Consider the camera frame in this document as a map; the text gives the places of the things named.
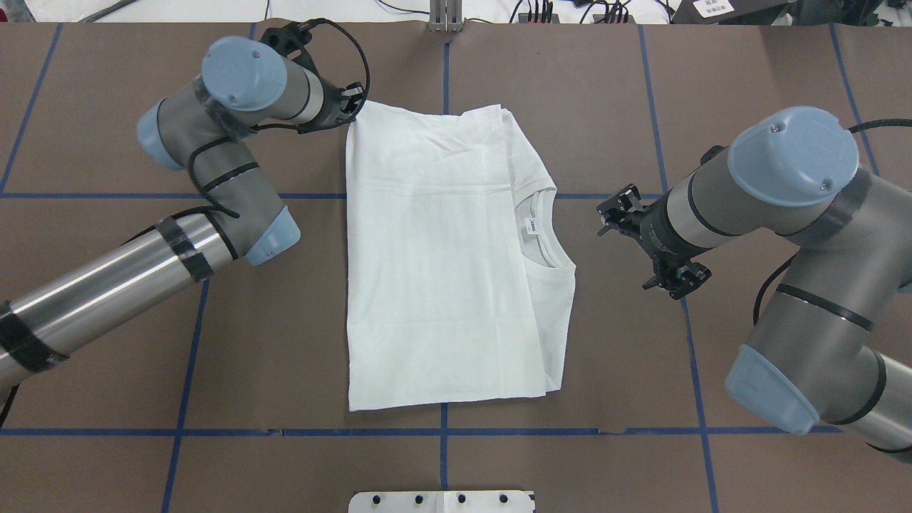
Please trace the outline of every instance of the black cable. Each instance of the black cable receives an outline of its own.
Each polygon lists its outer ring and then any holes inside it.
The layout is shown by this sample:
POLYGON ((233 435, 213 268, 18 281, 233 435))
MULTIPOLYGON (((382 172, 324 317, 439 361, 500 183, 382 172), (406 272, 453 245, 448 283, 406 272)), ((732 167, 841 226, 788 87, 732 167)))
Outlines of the black cable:
MULTIPOLYGON (((177 214, 169 215, 169 217, 172 218, 172 219, 174 219, 175 221, 177 221, 178 219, 180 219, 180 218, 182 218, 182 217, 186 217, 186 216, 188 216, 188 215, 193 215, 193 214, 206 214, 206 213, 211 212, 211 211, 213 211, 213 210, 215 210, 215 208, 212 207, 211 205, 206 205, 206 206, 194 206, 194 207, 188 208, 188 209, 186 209, 186 210, 181 210, 181 211, 178 212, 177 214)), ((140 237, 142 237, 142 236, 148 234, 149 232, 151 232, 151 231, 153 231, 153 230, 155 230, 155 225, 149 226, 149 227, 146 228, 145 230, 142 230, 141 232, 137 233, 136 235, 130 237, 129 239, 127 239, 126 241, 124 241, 124 243, 121 244, 121 246, 123 246, 123 245, 125 245, 125 244, 129 244, 129 243, 133 242, 134 240, 136 240, 136 239, 138 239, 138 238, 140 238, 140 237)))
POLYGON ((766 281, 763 282, 763 285, 760 286, 760 290, 757 292, 757 298, 753 301, 753 325, 757 325, 757 321, 760 319, 760 304, 763 303, 763 296, 766 295, 766 289, 772 285, 772 282, 776 280, 785 269, 789 268, 792 264, 792 261, 795 260, 795 255, 792 255, 791 258, 786 260, 778 269, 774 270, 770 277, 766 278, 766 281))
MULTIPOLYGON (((912 127, 912 120, 905 118, 888 118, 885 120, 873 120, 866 121, 860 125, 855 125, 850 127, 847 130, 851 133, 858 133, 862 130, 878 128, 878 127, 912 127)), ((792 261, 795 260, 797 254, 792 255, 791 258, 786 260, 779 268, 774 270, 770 277, 766 278, 766 281, 763 282, 763 285, 760 286, 760 290, 757 292, 757 298, 753 302, 753 323, 757 324, 757 320, 760 319, 760 304, 763 302, 763 296, 766 295, 766 289, 770 287, 772 282, 783 272, 785 269, 789 268, 792 264, 792 261)))
POLYGON ((585 12, 583 12, 583 17, 579 18, 580 24, 582 24, 584 21, 586 21, 586 16, 589 15, 589 11, 591 11, 592 8, 595 7, 596 5, 604 5, 605 6, 605 17, 608 17, 608 2, 606 2, 605 0, 595 0, 595 2, 593 2, 592 4, 589 4, 589 7, 587 7, 585 12))
POLYGON ((231 141, 230 137, 222 137, 221 139, 216 139, 215 141, 208 142, 208 143, 204 144, 203 146, 200 146, 196 150, 193 150, 193 153, 190 154, 190 158, 187 159, 187 174, 190 175, 190 181, 193 182, 193 187, 196 187, 196 192, 200 193, 200 195, 202 196, 202 199, 206 200, 207 202, 209 202, 209 204, 212 205, 213 210, 218 210, 219 212, 224 212, 225 215, 227 215, 229 217, 233 217, 234 219, 237 219, 238 217, 241 216, 240 214, 238 214, 234 210, 228 208, 227 206, 219 203, 219 200, 212 197, 212 195, 209 194, 208 191, 206 191, 202 188, 202 183, 200 183, 200 180, 196 177, 196 171, 193 169, 193 164, 196 162, 196 157, 198 157, 200 155, 200 153, 205 152, 206 150, 209 150, 220 144, 225 144, 226 142, 230 142, 230 141, 231 141))
MULTIPOLYGON (((361 109, 364 108, 364 104, 367 103, 367 101, 368 101, 368 94, 370 92, 370 66, 368 66, 368 56, 364 55, 364 48, 361 47, 361 45, 358 43, 358 40, 355 39, 351 34, 348 33, 348 31, 345 28, 342 28, 342 26, 340 24, 336 23, 335 21, 328 20, 326 18, 317 18, 317 19, 309 20, 306 23, 310 24, 311 28, 313 28, 315 26, 320 26, 320 25, 332 26, 335 30, 338 30, 339 32, 341 32, 343 36, 347 37, 348 40, 351 41, 351 44, 355 46, 355 50, 358 51, 358 55, 361 56, 361 64, 364 65, 364 98, 361 100, 361 103, 359 103, 358 106, 355 107, 355 111, 352 112, 351 115, 348 116, 347 118, 345 118, 344 120, 339 121, 337 123, 333 123, 331 125, 327 125, 325 127, 308 130, 308 131, 331 130, 331 129, 338 128, 343 125, 347 125, 350 122, 355 120, 355 116, 357 116, 358 113, 361 112, 361 109)), ((261 130, 266 130, 266 129, 278 128, 278 129, 295 130, 298 133, 303 133, 301 131, 301 127, 299 127, 298 125, 289 125, 287 123, 269 123, 269 124, 265 124, 265 125, 254 125, 250 128, 253 131, 261 131, 261 130)))
POLYGON ((847 130, 849 130, 851 133, 858 133, 862 130, 878 127, 912 127, 912 120, 907 120, 904 118, 889 118, 886 120, 866 121, 860 125, 850 127, 847 130))
POLYGON ((665 7, 665 12, 668 14, 668 24, 671 25, 671 17, 674 16, 675 10, 671 7, 669 0, 665 0, 665 4, 662 5, 665 7))
POLYGON ((390 9, 395 9, 395 10, 400 11, 400 12, 402 12, 402 13, 414 13, 414 14, 416 14, 416 15, 428 15, 428 16, 430 16, 430 11, 417 11, 417 10, 415 10, 415 9, 403 9, 402 7, 396 7, 395 5, 387 4, 387 3, 384 2, 383 0, 377 0, 377 2, 378 2, 379 4, 382 4, 382 5, 385 5, 385 6, 389 7, 390 9))
POLYGON ((13 407, 13 400, 16 398, 17 392, 19 392, 19 385, 9 389, 9 393, 6 395, 3 410, 0 411, 0 427, 3 427, 4 422, 6 422, 6 416, 9 415, 9 410, 13 407))
POLYGON ((510 15, 510 21, 508 21, 507 23, 513 22, 513 19, 516 17, 516 11, 519 11, 519 6, 522 4, 523 4, 523 0, 519 0, 519 2, 516 2, 516 7, 513 8, 513 13, 510 15))
POLYGON ((79 23, 92 23, 92 22, 98 21, 101 18, 103 18, 107 15, 113 14, 113 13, 119 11, 120 9, 126 7, 127 5, 130 5, 130 4, 132 4, 134 2, 138 2, 138 1, 139 0, 120 0, 119 2, 117 2, 114 5, 105 7, 104 9, 101 9, 100 11, 98 11, 96 13, 92 13, 92 14, 80 19, 78 22, 79 23))

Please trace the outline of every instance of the shirt label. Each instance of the shirt label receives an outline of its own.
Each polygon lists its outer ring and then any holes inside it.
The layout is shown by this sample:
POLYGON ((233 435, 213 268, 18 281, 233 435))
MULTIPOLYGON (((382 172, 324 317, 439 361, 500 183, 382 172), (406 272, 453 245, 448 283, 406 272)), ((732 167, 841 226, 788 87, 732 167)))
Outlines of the shirt label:
POLYGON ((525 231, 529 232, 530 236, 538 235, 538 219, 534 217, 525 218, 525 231))

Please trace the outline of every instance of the brown table surface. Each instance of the brown table surface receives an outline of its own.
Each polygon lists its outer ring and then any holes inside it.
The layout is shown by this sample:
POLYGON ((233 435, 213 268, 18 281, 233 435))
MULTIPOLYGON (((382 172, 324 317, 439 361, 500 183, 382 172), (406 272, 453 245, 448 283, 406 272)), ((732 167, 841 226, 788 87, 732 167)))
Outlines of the brown table surface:
MULTIPOLYGON (((0 24, 0 283, 17 298, 199 204, 136 121, 247 24, 0 24)), ((301 226, 28 380, 0 430, 0 511, 346 511, 356 491, 534 490, 539 511, 900 511, 912 469, 829 426, 782 434, 723 390, 757 287, 792 249, 769 233, 699 258, 713 279, 672 301, 639 285, 630 241, 595 206, 654 199, 714 144, 792 105, 844 126, 912 117, 912 29, 348 24, 372 99, 432 114, 500 103, 558 186, 576 262, 564 388, 541 399, 347 411, 345 131, 251 140, 301 226)), ((361 78, 329 28, 312 45, 361 78)), ((912 187, 912 131, 857 137, 912 187)), ((912 362, 912 299, 872 346, 912 362)))

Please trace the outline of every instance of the metal bracket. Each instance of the metal bracket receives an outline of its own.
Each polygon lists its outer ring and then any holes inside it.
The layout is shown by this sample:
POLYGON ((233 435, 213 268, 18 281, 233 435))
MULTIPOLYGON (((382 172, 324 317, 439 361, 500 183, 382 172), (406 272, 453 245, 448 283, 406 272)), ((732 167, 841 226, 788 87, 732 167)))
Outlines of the metal bracket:
POLYGON ((535 493, 521 490, 361 492, 348 513, 534 513, 535 493))
POLYGON ((430 0, 430 31, 461 32, 462 0, 430 0))

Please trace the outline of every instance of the white t-shirt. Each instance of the white t-shirt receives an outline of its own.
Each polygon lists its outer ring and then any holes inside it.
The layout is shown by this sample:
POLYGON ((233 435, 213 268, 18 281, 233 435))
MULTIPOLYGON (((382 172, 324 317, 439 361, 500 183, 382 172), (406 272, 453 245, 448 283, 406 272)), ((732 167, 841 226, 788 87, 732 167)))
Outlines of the white t-shirt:
POLYGON ((346 177, 351 411, 560 388, 575 266, 508 110, 368 102, 346 177))

